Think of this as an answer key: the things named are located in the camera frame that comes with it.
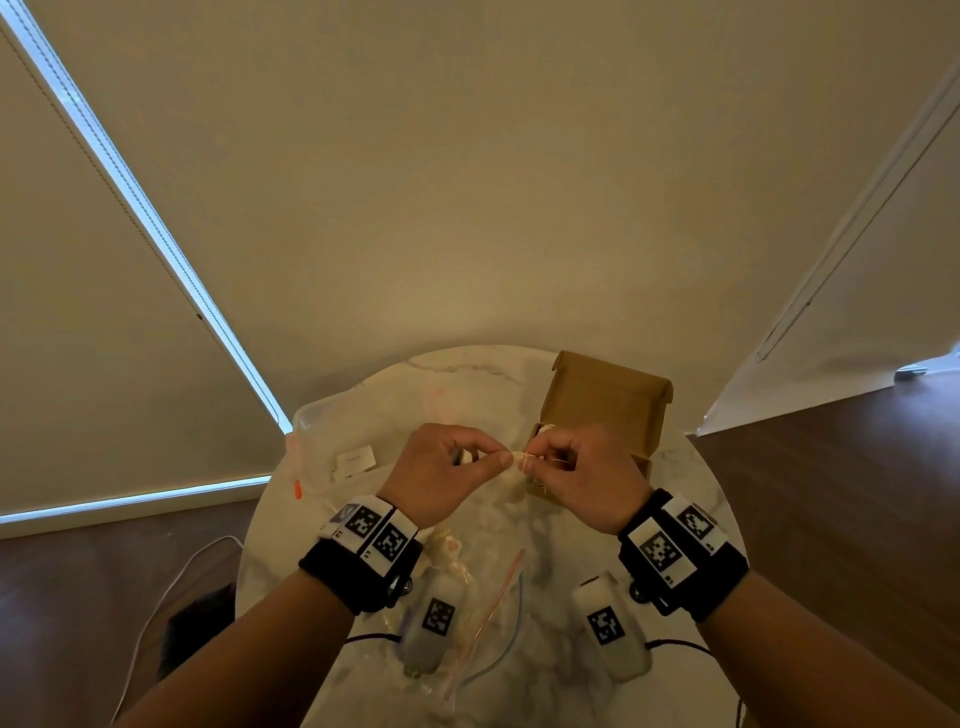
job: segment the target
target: dark wooden floor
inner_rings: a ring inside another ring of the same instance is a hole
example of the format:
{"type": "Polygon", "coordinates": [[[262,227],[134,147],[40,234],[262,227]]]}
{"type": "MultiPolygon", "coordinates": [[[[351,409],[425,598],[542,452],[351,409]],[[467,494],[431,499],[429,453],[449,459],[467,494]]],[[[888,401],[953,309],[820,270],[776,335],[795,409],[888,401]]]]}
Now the dark wooden floor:
{"type": "MultiPolygon", "coordinates": [[[[960,375],[932,376],[694,441],[754,566],[960,710],[960,375]]],[[[195,550],[243,538],[253,502],[0,542],[0,726],[107,725],[133,642],[195,550]]],[[[235,578],[236,546],[190,568],[148,630],[235,578]]]]}
{"type": "Polygon", "coordinates": [[[753,566],[960,712],[960,375],[694,445],[753,566]]]}
{"type": "MultiPolygon", "coordinates": [[[[104,728],[133,644],[198,548],[241,541],[255,501],[0,541],[0,726],[104,728]]],[[[239,548],[199,556],[144,635],[128,704],[155,681],[166,621],[236,579],[239,548]]]]}

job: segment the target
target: white marker tag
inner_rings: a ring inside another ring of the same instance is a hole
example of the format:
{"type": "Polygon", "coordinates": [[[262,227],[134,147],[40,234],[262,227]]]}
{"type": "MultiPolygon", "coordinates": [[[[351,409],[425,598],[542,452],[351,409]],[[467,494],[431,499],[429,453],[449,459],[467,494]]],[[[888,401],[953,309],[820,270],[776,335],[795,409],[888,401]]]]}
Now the white marker tag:
{"type": "Polygon", "coordinates": [[[710,555],[727,542],[727,534],[720,530],[717,521],[696,503],[691,503],[684,497],[673,496],[661,510],[683,526],[710,555]]]}
{"type": "Polygon", "coordinates": [[[367,566],[380,576],[386,576],[399,555],[414,537],[417,527],[399,511],[395,510],[387,522],[376,532],[370,545],[360,554],[367,566]]]}
{"type": "Polygon", "coordinates": [[[333,472],[333,482],[339,483],[353,475],[368,471],[376,465],[373,448],[365,445],[360,449],[337,455],[337,469],[333,472]]]}
{"type": "Polygon", "coordinates": [[[383,520],[394,510],[394,506],[377,496],[361,496],[355,498],[353,503],[359,507],[344,516],[343,522],[338,524],[330,538],[348,551],[359,553],[382,525],[383,520]]]}
{"type": "Polygon", "coordinates": [[[647,519],[637,526],[628,538],[670,589],[697,570],[653,519],[647,519]]]}

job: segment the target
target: forearm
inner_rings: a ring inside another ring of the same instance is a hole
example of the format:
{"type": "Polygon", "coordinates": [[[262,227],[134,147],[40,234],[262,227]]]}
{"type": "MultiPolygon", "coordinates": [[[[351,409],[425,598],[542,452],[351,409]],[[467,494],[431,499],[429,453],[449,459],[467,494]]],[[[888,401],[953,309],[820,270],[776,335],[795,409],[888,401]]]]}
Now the forearm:
{"type": "Polygon", "coordinates": [[[755,573],[699,629],[761,726],[960,727],[936,698],[755,573]]]}
{"type": "Polygon", "coordinates": [[[297,570],[154,686],[119,725],[296,728],[352,625],[343,602],[297,570]]]}

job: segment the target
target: open cardboard box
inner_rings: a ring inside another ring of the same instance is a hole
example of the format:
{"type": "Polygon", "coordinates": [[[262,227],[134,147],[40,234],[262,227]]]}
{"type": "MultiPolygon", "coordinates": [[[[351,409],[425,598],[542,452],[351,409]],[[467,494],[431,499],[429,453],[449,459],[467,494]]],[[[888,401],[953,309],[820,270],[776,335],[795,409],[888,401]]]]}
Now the open cardboard box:
{"type": "MultiPolygon", "coordinates": [[[[650,457],[660,444],[666,405],[673,401],[670,380],[574,352],[560,352],[553,370],[556,374],[531,437],[544,425],[609,425],[623,439],[636,466],[649,479],[650,457]]],[[[557,502],[533,481],[529,482],[528,490],[557,502]]]]}

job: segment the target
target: black object on floor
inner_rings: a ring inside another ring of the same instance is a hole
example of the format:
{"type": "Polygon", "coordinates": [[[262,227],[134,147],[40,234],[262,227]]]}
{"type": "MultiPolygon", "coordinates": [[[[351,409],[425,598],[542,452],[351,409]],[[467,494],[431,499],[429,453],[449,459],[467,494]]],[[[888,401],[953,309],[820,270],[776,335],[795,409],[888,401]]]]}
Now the black object on floor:
{"type": "Polygon", "coordinates": [[[170,617],[163,630],[157,682],[233,624],[235,601],[236,584],[227,584],[223,589],[201,596],[170,617]]]}

